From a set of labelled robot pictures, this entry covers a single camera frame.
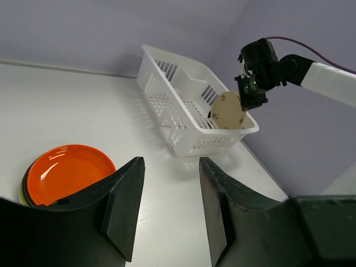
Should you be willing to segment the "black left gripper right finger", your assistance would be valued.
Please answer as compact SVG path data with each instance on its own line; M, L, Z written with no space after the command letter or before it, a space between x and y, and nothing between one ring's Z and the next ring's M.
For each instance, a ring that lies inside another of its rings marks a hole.
M208 157L199 175L212 266L355 265L355 196L279 202Z

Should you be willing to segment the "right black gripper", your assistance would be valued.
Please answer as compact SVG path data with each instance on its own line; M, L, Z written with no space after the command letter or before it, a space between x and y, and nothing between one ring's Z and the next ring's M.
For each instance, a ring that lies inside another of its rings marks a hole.
M280 85L275 77L279 60L272 43L261 38L244 46L238 61L242 69L235 81L238 84L241 110L245 112L267 103L266 92Z

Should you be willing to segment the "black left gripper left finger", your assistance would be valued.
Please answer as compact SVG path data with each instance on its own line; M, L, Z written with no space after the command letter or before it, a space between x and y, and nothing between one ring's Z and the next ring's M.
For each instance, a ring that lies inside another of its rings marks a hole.
M135 157L45 206L1 199L2 266L124 266L132 260L145 177Z

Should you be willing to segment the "cream plate small flowers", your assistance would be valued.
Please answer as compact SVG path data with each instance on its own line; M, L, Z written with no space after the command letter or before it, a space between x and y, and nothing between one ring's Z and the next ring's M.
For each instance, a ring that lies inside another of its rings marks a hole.
M208 118L219 129L239 130L242 129L246 117L246 111L243 111L238 93L228 91L218 95L211 106Z

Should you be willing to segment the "orange plate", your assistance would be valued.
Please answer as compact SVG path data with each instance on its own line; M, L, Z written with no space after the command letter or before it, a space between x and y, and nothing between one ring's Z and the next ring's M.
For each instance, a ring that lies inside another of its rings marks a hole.
M113 174L116 167L102 151L70 144L51 149L32 164L27 178L28 199L50 205Z

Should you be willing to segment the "lime green plate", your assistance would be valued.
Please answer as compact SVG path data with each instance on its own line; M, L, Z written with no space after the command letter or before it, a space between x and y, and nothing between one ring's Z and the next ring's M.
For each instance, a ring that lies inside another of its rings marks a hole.
M22 186L19 188L19 198L21 200L21 203L24 206L28 206L28 207L36 206L36 204L34 204L32 201L28 201L28 198L27 198L26 194L24 193Z

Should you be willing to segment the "plain black plate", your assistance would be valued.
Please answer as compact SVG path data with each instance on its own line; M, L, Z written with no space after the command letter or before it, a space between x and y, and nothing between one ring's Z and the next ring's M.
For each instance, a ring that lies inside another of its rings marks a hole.
M23 187L23 190L24 190L24 193L26 194L27 198L28 198L28 190L27 190L27 178L28 178L28 174L29 174L29 171L31 169L31 165L28 167L28 169L26 170L24 176L23 176L23 179L22 179L22 187Z

